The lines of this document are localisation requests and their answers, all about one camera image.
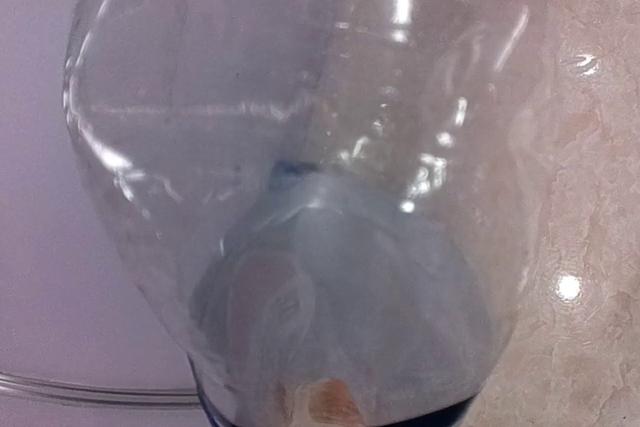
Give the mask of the blue label clear bottle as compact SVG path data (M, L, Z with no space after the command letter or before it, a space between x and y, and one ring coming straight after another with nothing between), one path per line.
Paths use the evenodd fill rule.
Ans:
M458 426L515 324L545 0L79 0L83 181L214 426Z

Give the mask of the orange juice bottle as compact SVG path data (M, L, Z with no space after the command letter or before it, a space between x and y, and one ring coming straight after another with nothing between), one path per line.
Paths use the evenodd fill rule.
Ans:
M325 378L300 385L287 394L284 406L286 426L365 425L348 385L341 379Z

